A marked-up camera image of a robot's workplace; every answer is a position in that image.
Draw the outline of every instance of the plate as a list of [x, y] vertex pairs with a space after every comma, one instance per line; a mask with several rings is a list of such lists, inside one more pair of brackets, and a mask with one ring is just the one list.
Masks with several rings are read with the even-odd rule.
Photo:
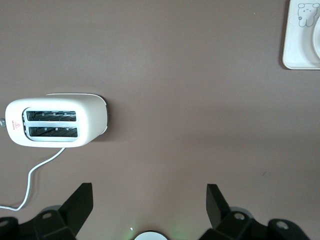
[[320, 57], [315, 51], [316, 47], [320, 50], [320, 42], [313, 41], [316, 38], [314, 31], [320, 31], [319, 17], [320, 0], [290, 1], [282, 58], [288, 69], [320, 69]]
[[316, 21], [312, 36], [313, 49], [320, 59], [320, 20]]

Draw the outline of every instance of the cartoon bear drawing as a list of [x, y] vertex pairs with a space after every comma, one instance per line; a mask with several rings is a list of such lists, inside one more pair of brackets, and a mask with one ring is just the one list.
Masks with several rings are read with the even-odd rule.
[[320, 7], [319, 3], [300, 3], [298, 5], [298, 16], [299, 16], [299, 26], [300, 27], [311, 27], [315, 22], [315, 16], [318, 12], [318, 7]]

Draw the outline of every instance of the white circular base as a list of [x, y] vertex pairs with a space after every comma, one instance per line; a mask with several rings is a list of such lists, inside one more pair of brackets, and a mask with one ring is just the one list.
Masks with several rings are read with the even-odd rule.
[[160, 233], [154, 231], [146, 231], [139, 236], [137, 236], [134, 240], [168, 240], [165, 236]]

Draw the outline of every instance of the screw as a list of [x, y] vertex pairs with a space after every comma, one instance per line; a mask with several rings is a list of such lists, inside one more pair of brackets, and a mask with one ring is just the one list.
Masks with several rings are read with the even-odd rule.
[[45, 214], [43, 214], [42, 219], [48, 219], [51, 218], [52, 214], [50, 212], [47, 212]]
[[0, 118], [0, 127], [5, 127], [6, 126], [6, 120], [4, 118]]
[[4, 220], [4, 221], [0, 221], [0, 228], [4, 227], [5, 225], [7, 225], [9, 223], [8, 220]]
[[236, 214], [234, 214], [235, 219], [237, 220], [245, 220], [245, 216], [239, 212], [237, 212]]
[[284, 229], [284, 230], [288, 230], [289, 229], [289, 226], [283, 222], [283, 221], [277, 221], [276, 222], [276, 225], [278, 226], [278, 228], [280, 229]]

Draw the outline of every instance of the white cable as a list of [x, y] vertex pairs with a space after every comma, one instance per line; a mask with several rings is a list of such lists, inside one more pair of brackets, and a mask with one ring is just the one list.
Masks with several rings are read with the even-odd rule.
[[33, 167], [30, 171], [29, 171], [29, 174], [28, 174], [28, 182], [27, 182], [27, 187], [26, 187], [26, 192], [25, 192], [25, 197], [24, 197], [24, 200], [23, 202], [21, 203], [21, 205], [17, 208], [15, 207], [11, 207], [11, 206], [1, 206], [0, 205], [0, 209], [8, 209], [8, 210], [11, 210], [11, 211], [19, 211], [24, 205], [25, 203], [27, 202], [27, 199], [28, 199], [28, 196], [29, 196], [29, 192], [30, 192], [30, 185], [31, 185], [31, 174], [33, 173], [34, 170], [36, 170], [37, 168], [41, 167], [42, 165], [45, 165], [47, 164], [48, 162], [52, 161], [53, 159], [55, 159], [56, 157], [58, 157], [66, 148], [63, 147], [61, 148], [60, 151], [58, 151], [56, 153], [56, 155], [54, 155], [53, 157], [49, 158], [48, 160], [45, 160], [41, 163], [39, 163], [38, 165], [36, 165], [35, 167]]

